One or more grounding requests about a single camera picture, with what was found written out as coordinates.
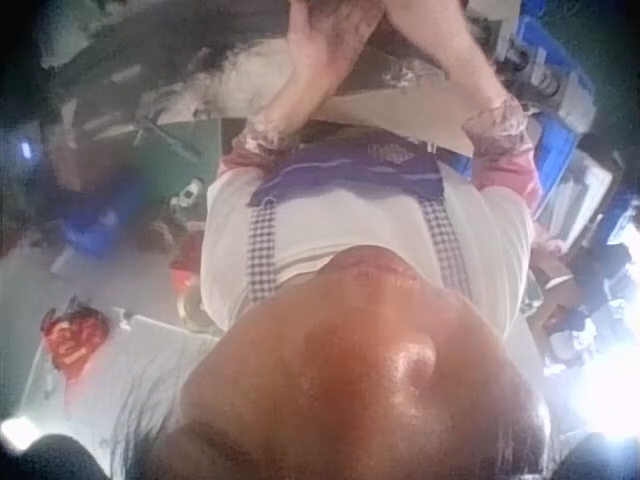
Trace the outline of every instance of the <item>red object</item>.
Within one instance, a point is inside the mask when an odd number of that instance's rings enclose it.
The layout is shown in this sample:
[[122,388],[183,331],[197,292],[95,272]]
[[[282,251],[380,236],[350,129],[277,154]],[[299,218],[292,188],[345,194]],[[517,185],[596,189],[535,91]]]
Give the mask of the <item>red object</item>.
[[55,309],[46,313],[42,320],[42,335],[53,366],[68,381],[77,380],[109,335],[109,322],[98,310],[84,305],[61,317],[55,315]]
[[190,233],[171,262],[171,282],[178,294],[184,293],[191,286],[191,279],[200,275],[203,240],[203,231]]

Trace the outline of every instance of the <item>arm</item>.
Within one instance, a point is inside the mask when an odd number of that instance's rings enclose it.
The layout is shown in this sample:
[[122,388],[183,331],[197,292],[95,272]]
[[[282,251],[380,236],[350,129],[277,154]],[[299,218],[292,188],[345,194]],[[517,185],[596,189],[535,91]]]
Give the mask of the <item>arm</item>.
[[464,125],[475,147],[473,183],[503,186],[534,209],[540,183],[527,117],[467,30],[457,0],[384,0],[392,24],[434,58],[476,113]]
[[269,172],[297,147],[297,133],[353,69],[383,15],[378,0],[343,2],[329,16],[310,15],[307,0],[291,0],[288,42],[293,72],[276,97],[233,142],[218,174],[238,167]]

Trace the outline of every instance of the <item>pink sleeve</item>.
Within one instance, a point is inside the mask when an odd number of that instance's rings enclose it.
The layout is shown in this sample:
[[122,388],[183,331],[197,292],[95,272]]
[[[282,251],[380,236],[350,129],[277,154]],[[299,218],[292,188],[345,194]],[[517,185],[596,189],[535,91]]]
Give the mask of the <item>pink sleeve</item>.
[[233,140],[233,151],[220,160],[218,177],[242,167],[258,168],[266,175],[291,155],[298,143],[296,136],[271,131],[259,116],[249,119],[242,133]]
[[518,101],[510,98],[498,108],[471,117],[464,130],[475,147],[472,179],[476,188],[509,188],[534,210],[542,189],[527,120]]

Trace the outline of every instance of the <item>blue container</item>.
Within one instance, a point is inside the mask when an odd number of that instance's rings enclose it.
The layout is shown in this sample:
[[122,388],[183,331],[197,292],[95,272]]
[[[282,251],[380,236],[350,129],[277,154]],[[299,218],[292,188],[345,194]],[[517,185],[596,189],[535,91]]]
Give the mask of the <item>blue container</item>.
[[542,137],[536,147],[536,168],[546,200],[569,166],[578,144],[578,135],[549,114],[540,113],[535,119],[542,126]]
[[632,220],[631,207],[637,199],[638,194],[628,188],[621,188],[615,193],[591,240],[592,247],[619,242],[617,234]]
[[533,17],[541,17],[547,8],[547,0],[524,0],[522,2],[522,11]]
[[62,219],[65,239],[89,256],[108,256],[146,197],[142,179],[130,172],[95,193],[82,195]]
[[560,45],[537,19],[529,15],[521,15],[518,22],[516,38],[520,43],[532,47],[544,48],[547,52],[547,65],[564,67],[567,70],[576,70],[580,79],[580,84],[592,95],[595,96],[596,88],[584,73],[578,62]]

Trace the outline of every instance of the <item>lips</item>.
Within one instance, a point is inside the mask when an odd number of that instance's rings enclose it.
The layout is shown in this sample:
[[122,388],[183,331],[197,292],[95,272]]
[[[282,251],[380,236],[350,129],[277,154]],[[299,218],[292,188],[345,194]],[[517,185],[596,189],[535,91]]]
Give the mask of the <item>lips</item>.
[[360,246],[344,250],[333,257],[319,273],[339,273],[348,270],[388,273],[411,279],[418,278],[415,269],[402,257],[389,249],[375,246]]

